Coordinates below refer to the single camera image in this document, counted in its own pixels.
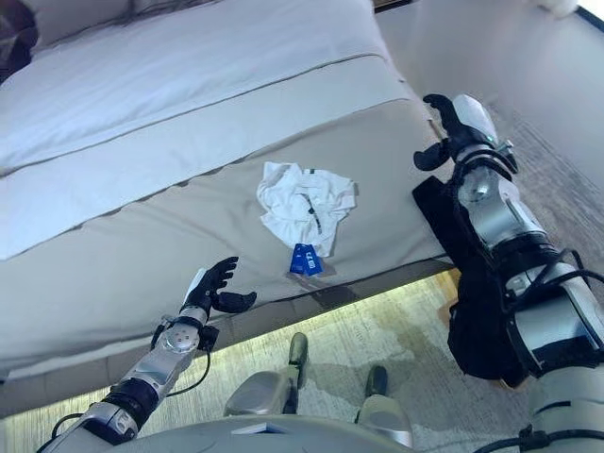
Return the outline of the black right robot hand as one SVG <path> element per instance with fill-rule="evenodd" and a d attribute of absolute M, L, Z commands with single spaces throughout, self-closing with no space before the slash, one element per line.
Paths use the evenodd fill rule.
<path fill-rule="evenodd" d="M 490 114 L 475 98 L 459 94 L 453 100 L 445 95 L 431 93 L 423 101 L 440 115 L 446 137 L 424 151 L 413 155 L 413 163 L 421 171 L 436 170 L 449 159 L 458 161 L 470 151 L 494 150 L 497 140 Z"/>

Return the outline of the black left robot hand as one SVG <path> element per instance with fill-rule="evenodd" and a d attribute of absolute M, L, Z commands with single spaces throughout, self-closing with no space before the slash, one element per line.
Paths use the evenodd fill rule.
<path fill-rule="evenodd" d="M 229 257 L 207 270 L 186 295 L 182 309 L 203 309 L 207 315 L 210 315 L 211 309 L 234 314 L 249 310 L 256 302 L 256 292 L 249 294 L 224 292 L 228 281 L 234 275 L 238 261 L 238 257 Z"/>

